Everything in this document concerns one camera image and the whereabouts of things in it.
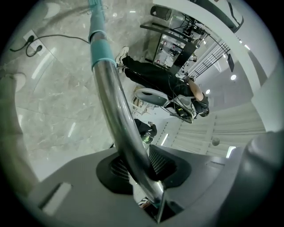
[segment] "marble floor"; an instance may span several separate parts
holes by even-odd
[[[152,1],[103,2],[114,56],[127,45],[134,59],[144,57],[152,34],[139,25],[153,20]],[[87,40],[91,17],[87,0],[46,0],[37,7],[8,47],[20,48],[25,43],[23,35],[31,29],[37,36],[63,34]],[[102,151],[113,143],[90,68],[89,45],[63,37],[41,41],[46,47],[41,56],[29,58],[24,50],[7,49],[0,62],[1,75],[21,72],[27,77],[25,86],[16,93],[16,110],[29,160],[39,180],[70,160]],[[136,84],[124,75],[121,81],[130,100]]]

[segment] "trash can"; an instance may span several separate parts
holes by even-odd
[[[160,6],[153,6],[151,8],[151,15],[161,18],[163,20],[168,20],[172,13],[171,9],[160,7]]]

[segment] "white curtain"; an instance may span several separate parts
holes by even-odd
[[[230,146],[245,146],[251,139],[265,133],[263,123],[251,102],[199,117],[193,124],[169,119],[157,144],[168,137],[164,146],[212,156],[225,157]],[[212,141],[220,140],[214,146]]]

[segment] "black jacket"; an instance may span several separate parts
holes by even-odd
[[[141,136],[144,136],[147,132],[149,132],[151,134],[151,137],[154,137],[157,135],[157,127],[156,125],[152,125],[149,126],[147,124],[145,124],[144,122],[138,120],[138,119],[134,119],[136,126],[138,128],[139,134]]]

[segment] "person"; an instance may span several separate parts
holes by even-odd
[[[144,122],[140,121],[139,119],[134,119],[135,124],[137,126],[138,132],[140,136],[145,135],[146,133],[150,133],[151,137],[154,137],[157,135],[157,127],[152,122],[148,122],[150,126],[145,124]]]
[[[124,72],[130,80],[144,87],[165,93],[169,99],[173,99],[180,94],[186,97],[193,97],[192,103],[196,112],[202,117],[208,116],[208,97],[202,93],[194,81],[189,77],[186,78],[186,81],[182,81],[171,75],[169,71],[151,63],[134,61],[128,55],[128,51],[129,47],[123,47],[115,59],[119,73]]]
[[[145,144],[150,144],[154,136],[157,135],[157,127],[152,122],[148,122],[150,126],[140,121],[139,119],[134,119],[138,132],[141,136],[142,142]]]

